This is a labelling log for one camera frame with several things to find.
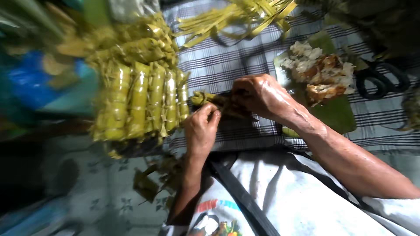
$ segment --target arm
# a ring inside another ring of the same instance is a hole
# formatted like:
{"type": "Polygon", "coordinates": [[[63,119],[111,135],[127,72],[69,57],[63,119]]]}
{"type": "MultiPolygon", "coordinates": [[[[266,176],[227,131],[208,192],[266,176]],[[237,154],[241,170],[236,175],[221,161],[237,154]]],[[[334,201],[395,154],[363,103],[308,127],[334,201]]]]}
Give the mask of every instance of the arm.
{"type": "Polygon", "coordinates": [[[184,122],[187,143],[184,176],[169,213],[169,225],[188,225],[191,221],[199,198],[201,171],[214,145],[220,115],[215,105],[207,103],[184,122]]]}
{"type": "Polygon", "coordinates": [[[326,126],[270,75],[237,79],[235,99],[258,115],[295,130],[317,161],[359,196],[414,199],[420,189],[400,172],[326,126]]]}

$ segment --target wrapped rice cake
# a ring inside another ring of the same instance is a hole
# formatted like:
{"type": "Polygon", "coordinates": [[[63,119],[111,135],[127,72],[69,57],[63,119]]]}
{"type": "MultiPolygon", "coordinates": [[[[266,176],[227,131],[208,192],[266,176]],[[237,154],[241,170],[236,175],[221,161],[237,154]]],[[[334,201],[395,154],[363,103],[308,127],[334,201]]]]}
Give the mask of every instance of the wrapped rice cake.
{"type": "Polygon", "coordinates": [[[306,84],[310,106],[324,99],[354,93],[353,64],[344,62],[336,54],[325,55],[320,48],[312,48],[308,42],[295,42],[290,47],[289,58],[280,65],[291,69],[292,77],[306,84]]]}

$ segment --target cloth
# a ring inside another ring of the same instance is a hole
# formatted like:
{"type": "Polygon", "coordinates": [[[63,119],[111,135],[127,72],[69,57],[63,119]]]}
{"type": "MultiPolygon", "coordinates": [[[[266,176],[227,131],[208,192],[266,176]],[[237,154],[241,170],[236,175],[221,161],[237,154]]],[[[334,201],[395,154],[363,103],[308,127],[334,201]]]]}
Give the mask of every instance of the cloth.
{"type": "MultiPolygon", "coordinates": [[[[166,22],[174,32],[177,18],[190,18],[212,8],[223,8],[228,1],[195,0],[171,5],[163,10],[166,22]]],[[[290,33],[282,42],[281,31],[274,25],[265,28],[253,40],[236,41],[220,37],[230,47],[225,47],[211,38],[207,38],[192,48],[179,53],[179,68],[190,71],[188,80],[189,94],[193,91],[205,90],[209,93],[224,93],[231,90],[233,80],[244,75],[267,73],[276,76],[273,59],[287,50],[295,41],[306,40],[308,36],[322,29],[322,21],[310,22],[300,15],[302,7],[296,7],[291,12],[295,19],[290,21],[290,33]]],[[[315,15],[321,16],[321,10],[306,8],[315,15]]],[[[326,31],[331,36],[335,47],[343,45],[364,59],[370,59],[373,52],[359,36],[356,28],[343,29],[340,26],[328,26],[326,31]]],[[[178,37],[178,45],[183,45],[187,36],[178,37]]],[[[401,70],[420,75],[420,55],[402,59],[397,65],[401,70]]],[[[380,70],[389,76],[385,69],[380,70]]],[[[357,129],[345,134],[354,143],[368,151],[392,149],[418,149],[419,132],[399,132],[386,127],[399,128],[407,119],[401,107],[402,93],[390,93],[382,99],[371,100],[361,97],[358,93],[348,96],[357,129]]],[[[244,150],[269,147],[283,144],[294,149],[307,148],[302,139],[281,137],[281,127],[271,120],[258,118],[259,122],[250,124],[246,121],[222,121],[216,137],[213,150],[244,150]]],[[[183,133],[176,133],[167,138],[165,145],[172,153],[185,152],[186,141],[183,133]]]]}
{"type": "MultiPolygon", "coordinates": [[[[301,155],[242,152],[231,172],[282,236],[420,235],[420,199],[363,197],[374,212],[362,210],[331,174],[301,155]],[[328,185],[344,190],[350,201],[328,185]]],[[[254,235],[228,191],[212,177],[209,185],[187,235],[254,235]]],[[[185,232],[185,226],[164,225],[159,235],[185,232]]]]}

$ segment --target forearm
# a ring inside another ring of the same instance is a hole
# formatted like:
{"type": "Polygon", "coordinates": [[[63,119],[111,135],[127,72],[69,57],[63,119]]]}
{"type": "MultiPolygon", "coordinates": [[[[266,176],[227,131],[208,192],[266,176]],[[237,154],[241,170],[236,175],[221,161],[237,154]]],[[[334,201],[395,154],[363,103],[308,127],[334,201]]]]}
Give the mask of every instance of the forearm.
{"type": "Polygon", "coordinates": [[[178,190],[167,224],[188,225],[194,213],[201,188],[201,168],[185,163],[185,172],[178,190]]]}
{"type": "Polygon", "coordinates": [[[368,151],[304,111],[289,124],[307,143],[315,159],[348,190],[380,198],[413,199],[420,189],[368,151]]]}

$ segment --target white shirt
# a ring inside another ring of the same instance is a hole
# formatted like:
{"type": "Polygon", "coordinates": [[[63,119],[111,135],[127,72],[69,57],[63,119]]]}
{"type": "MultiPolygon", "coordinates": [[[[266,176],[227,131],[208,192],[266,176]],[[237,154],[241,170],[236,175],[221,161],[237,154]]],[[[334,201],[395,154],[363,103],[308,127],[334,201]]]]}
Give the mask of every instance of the white shirt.
{"type": "MultiPolygon", "coordinates": [[[[361,210],[327,187],[335,184],[357,202],[330,173],[301,155],[242,152],[231,172],[281,236],[420,235],[420,199],[363,197],[374,212],[361,210]]],[[[254,235],[229,192],[211,179],[190,225],[164,224],[159,235],[254,235]]]]}

